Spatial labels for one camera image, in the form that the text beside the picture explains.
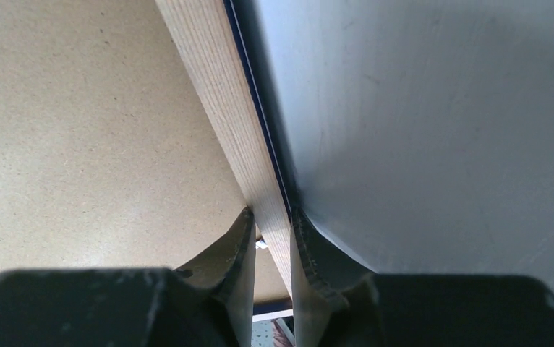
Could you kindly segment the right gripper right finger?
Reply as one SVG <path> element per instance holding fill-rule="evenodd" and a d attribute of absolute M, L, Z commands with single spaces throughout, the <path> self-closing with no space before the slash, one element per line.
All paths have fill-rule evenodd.
<path fill-rule="evenodd" d="M 374 273 L 291 212 L 298 346 L 554 346 L 554 293 L 522 275 Z"/>

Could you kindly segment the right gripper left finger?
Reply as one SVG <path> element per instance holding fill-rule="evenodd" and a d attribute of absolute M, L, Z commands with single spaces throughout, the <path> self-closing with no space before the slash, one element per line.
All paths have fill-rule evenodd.
<path fill-rule="evenodd" d="M 249 346 L 255 219 L 176 269 L 0 273 L 0 346 Z"/>

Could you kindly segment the blue wooden photo frame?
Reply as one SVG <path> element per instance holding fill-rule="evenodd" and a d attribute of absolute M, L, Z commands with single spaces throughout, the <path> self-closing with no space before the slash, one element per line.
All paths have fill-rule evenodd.
<path fill-rule="evenodd" d="M 279 275 L 292 292 L 291 224 L 231 1 L 157 1 Z"/>

